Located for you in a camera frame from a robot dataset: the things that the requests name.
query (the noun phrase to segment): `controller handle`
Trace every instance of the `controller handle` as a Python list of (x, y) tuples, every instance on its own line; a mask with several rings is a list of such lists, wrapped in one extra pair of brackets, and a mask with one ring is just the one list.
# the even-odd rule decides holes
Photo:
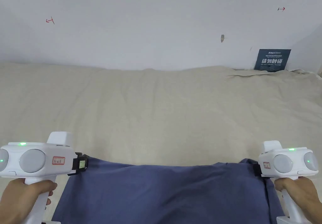
[[(297, 176), (291, 177), (290, 179), (296, 180)], [(304, 216), (303, 211), (299, 208), (299, 206), (295, 203), (295, 201), (290, 197), (289, 193), (287, 193), (286, 189), (282, 190), (283, 199), (285, 201), (285, 205), (287, 210), (289, 211), (290, 221), (295, 223), (310, 223)]]
[[(26, 178), (25, 184), (31, 185), (33, 183), (37, 183), (37, 182), (44, 181), (44, 180), (51, 180), (52, 182), (55, 182), (56, 175), (45, 176), (45, 177), (41, 177), (41, 178)], [(42, 223), (43, 214), (45, 212), (45, 207), (46, 207), (48, 196), (49, 196), (49, 192), (39, 195), (31, 212), (29, 213), (27, 218), (23, 221), (23, 224), (41, 224)]]

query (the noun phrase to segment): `beige cloth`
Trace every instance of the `beige cloth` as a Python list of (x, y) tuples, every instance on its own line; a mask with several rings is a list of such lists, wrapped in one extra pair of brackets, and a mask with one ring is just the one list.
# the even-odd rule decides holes
[[(75, 151), (96, 158), (184, 166), (256, 160), (263, 141), (279, 140), (283, 147), (306, 146), (320, 159), (321, 96), (321, 78), (303, 72), (1, 63), (1, 145), (69, 131)], [(8, 181), (0, 179), (0, 193)], [(46, 218), (66, 181), (57, 178)], [(322, 194), (320, 175), (314, 182)]]

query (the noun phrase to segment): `hand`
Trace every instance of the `hand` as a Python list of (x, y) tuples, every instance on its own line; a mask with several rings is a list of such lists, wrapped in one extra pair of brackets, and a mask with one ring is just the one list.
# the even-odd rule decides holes
[(310, 179), (305, 177), (299, 177), (297, 180), (280, 178), (274, 183), (278, 191), (286, 189), (311, 223), (322, 223), (322, 203)]
[(0, 201), (0, 220), (5, 224), (21, 224), (28, 216), (40, 194), (53, 190), (57, 184), (52, 181), (41, 181), (31, 185), (25, 184), (25, 179), (10, 181), (5, 188)]

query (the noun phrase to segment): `sign with chinese text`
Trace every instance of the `sign with chinese text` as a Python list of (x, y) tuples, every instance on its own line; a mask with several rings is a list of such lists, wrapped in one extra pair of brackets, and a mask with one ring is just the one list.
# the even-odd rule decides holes
[(254, 70), (269, 72), (284, 70), (290, 53), (290, 49), (260, 49)]

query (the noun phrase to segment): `white handheld controller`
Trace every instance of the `white handheld controller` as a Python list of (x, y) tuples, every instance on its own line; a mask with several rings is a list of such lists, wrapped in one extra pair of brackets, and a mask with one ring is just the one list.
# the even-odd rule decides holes
[[(306, 147), (282, 148), (279, 141), (265, 141), (263, 143), (258, 163), (263, 177), (287, 177), (296, 180), (299, 176), (315, 175), (319, 172), (317, 158), (310, 149)], [(277, 223), (310, 223), (285, 189), (282, 190), (282, 195), (290, 218), (279, 216), (276, 219)]]
[[(0, 176), (25, 178), (30, 185), (43, 180), (55, 182), (59, 174), (85, 171), (86, 157), (75, 153), (72, 134), (52, 132), (47, 143), (9, 143), (0, 148)], [(41, 194), (23, 224), (41, 224), (49, 193)], [(46, 224), (59, 222), (44, 221)]]

